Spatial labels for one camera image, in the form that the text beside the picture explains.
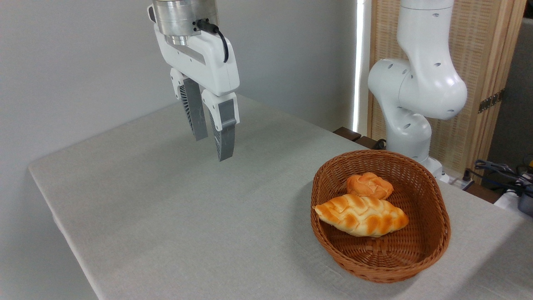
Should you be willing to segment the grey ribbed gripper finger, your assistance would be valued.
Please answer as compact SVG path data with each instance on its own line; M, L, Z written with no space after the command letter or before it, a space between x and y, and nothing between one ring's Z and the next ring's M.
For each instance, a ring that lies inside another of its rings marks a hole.
M234 154L235 126L240 123L236 93L217 96L205 89L202 102L209 110L219 161Z
M199 84L175 68L171 69L170 75L175 95L184 107L194 138L197 141L207 138L208 131Z

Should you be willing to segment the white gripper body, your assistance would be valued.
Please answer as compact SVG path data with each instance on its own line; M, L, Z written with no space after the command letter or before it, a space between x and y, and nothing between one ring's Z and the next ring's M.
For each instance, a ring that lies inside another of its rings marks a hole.
M162 56L171 67L217 96L227 95L238 89L239 72L229 41L229 58L227 62L223 62L224 47L219 36L202 32L190 36L186 46L171 45L159 31L158 25L154 24L153 28Z

